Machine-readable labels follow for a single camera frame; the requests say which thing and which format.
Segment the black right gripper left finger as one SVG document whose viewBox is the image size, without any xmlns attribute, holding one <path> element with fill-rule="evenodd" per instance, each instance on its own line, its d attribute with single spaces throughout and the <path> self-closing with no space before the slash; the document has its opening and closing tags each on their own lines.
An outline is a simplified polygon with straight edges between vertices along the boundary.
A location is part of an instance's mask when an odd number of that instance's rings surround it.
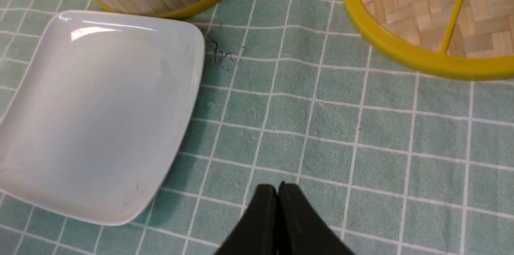
<svg viewBox="0 0 514 255">
<path fill-rule="evenodd" d="M 277 191 L 270 184 L 259 184 L 233 231 L 217 255 L 275 255 Z"/>
</svg>

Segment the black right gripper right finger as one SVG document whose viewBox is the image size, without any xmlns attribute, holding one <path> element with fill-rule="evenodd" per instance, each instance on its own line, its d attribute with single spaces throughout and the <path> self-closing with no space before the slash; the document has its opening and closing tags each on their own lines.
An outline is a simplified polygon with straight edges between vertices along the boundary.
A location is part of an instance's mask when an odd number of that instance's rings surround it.
<svg viewBox="0 0 514 255">
<path fill-rule="evenodd" d="M 278 255 L 354 254 L 323 222 L 297 184 L 282 182 L 278 203 Z"/>
</svg>

